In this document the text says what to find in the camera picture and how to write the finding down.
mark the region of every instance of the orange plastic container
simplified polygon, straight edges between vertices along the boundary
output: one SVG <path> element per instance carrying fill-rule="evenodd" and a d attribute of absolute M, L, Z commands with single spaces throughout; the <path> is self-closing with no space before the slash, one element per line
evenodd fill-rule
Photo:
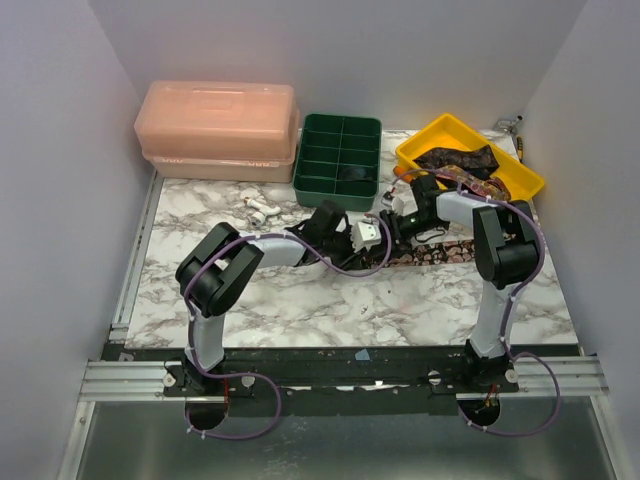
<path fill-rule="evenodd" d="M 167 177 L 289 182 L 298 123 L 287 85 L 154 82 L 135 131 Z"/>

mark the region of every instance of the box lid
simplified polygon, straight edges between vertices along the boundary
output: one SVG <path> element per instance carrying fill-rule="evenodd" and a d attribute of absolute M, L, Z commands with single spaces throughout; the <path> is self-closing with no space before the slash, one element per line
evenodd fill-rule
<path fill-rule="evenodd" d="M 145 155 L 284 159 L 293 89 L 233 82 L 154 82 L 135 130 Z"/>

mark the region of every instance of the green sorting tray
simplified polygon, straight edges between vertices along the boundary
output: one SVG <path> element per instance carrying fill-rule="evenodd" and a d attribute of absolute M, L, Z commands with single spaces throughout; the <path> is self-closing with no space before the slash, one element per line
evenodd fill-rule
<path fill-rule="evenodd" d="M 369 211 L 378 194 L 381 136 L 377 118 L 308 115 L 293 176 L 298 203 L 318 207 L 331 200 L 345 210 Z"/>

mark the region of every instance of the bolt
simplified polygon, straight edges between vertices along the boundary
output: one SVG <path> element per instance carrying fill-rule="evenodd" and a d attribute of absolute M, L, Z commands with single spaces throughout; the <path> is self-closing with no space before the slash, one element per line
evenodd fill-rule
<path fill-rule="evenodd" d="M 242 381 L 242 385 L 244 385 L 245 387 L 249 388 L 254 383 L 256 383 L 256 377 L 245 376 L 245 377 L 242 377 L 241 381 Z"/>
<path fill-rule="evenodd" d="M 173 387 L 176 384 L 176 379 L 170 373 L 167 373 L 164 377 L 162 377 L 162 384 L 165 387 Z"/>
<path fill-rule="evenodd" d="M 513 368 L 510 368 L 506 372 L 504 372 L 504 378 L 509 383 L 518 383 L 518 372 L 516 372 Z"/>
<path fill-rule="evenodd" d="M 437 370 L 431 370 L 427 377 L 429 378 L 429 383 L 433 386 L 440 385 L 442 379 L 440 378 L 440 372 Z"/>

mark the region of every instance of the patterned fabric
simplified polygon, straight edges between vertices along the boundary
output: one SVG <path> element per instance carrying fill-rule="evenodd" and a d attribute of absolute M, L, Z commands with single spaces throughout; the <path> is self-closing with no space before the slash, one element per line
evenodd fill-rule
<path fill-rule="evenodd" d="M 464 263 L 475 258 L 473 240 L 460 240 L 452 242 L 431 243 L 418 245 L 412 253 L 391 260 L 386 267 L 409 267 L 441 265 L 444 263 Z M 362 266 L 363 269 L 373 268 L 378 262 L 371 261 Z"/>
<path fill-rule="evenodd" d="M 455 180 L 456 183 L 460 182 L 467 187 L 471 192 L 481 197 L 491 196 L 496 200 L 502 200 L 508 202 L 511 200 L 511 194 L 507 189 L 507 186 L 499 178 L 491 178 L 487 181 L 480 180 L 473 175 L 462 170 L 455 165 L 446 165 L 437 170 L 441 174 L 436 173 L 438 179 L 445 178 L 449 180 Z"/>
<path fill-rule="evenodd" d="M 489 145 L 472 152 L 436 147 L 414 160 L 420 168 L 437 170 L 447 165 L 460 167 L 480 180 L 489 180 L 498 167 L 498 161 Z"/>

